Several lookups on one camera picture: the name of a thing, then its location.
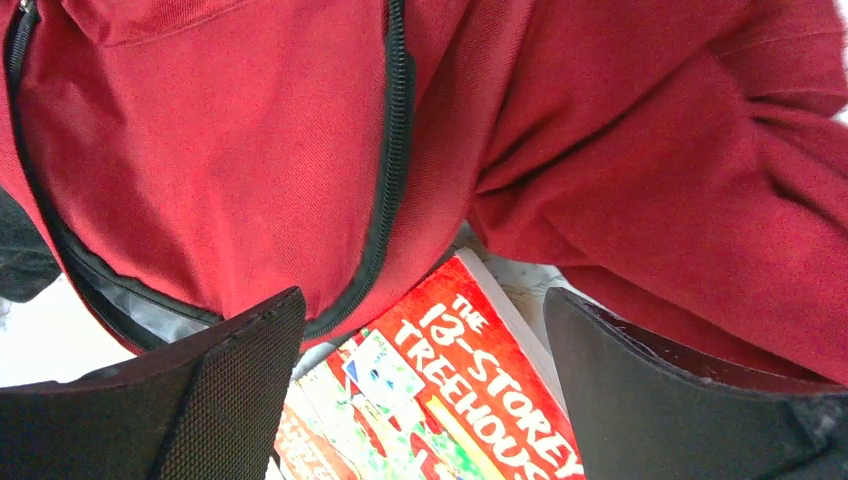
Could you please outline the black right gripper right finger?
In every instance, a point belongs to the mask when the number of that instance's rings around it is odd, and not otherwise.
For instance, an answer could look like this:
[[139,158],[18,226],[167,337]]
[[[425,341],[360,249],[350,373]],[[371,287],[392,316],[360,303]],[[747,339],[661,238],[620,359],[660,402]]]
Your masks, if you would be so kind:
[[844,387],[705,354],[561,287],[544,321],[589,478],[846,477]]

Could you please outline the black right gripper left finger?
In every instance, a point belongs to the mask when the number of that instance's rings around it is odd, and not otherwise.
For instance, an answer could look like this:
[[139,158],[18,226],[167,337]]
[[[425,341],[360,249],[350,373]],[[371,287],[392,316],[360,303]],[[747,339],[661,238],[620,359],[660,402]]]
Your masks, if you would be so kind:
[[5,479],[261,479],[305,326],[288,289],[67,383],[1,392]]

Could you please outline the red treehouse book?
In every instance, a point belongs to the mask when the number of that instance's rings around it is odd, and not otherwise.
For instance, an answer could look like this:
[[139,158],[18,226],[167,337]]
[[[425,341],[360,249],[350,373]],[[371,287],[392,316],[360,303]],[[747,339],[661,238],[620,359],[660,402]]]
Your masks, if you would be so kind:
[[309,361],[276,479],[581,479],[552,358],[470,249]]

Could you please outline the red student backpack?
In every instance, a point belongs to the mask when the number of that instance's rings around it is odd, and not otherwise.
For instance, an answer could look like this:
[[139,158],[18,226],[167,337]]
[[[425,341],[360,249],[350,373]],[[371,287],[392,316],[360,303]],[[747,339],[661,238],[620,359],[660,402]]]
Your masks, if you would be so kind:
[[[384,1],[35,1],[1,185],[215,321],[317,320],[371,250]],[[408,177],[355,329],[468,222],[628,320],[847,380],[844,27],[830,1],[408,1]]]

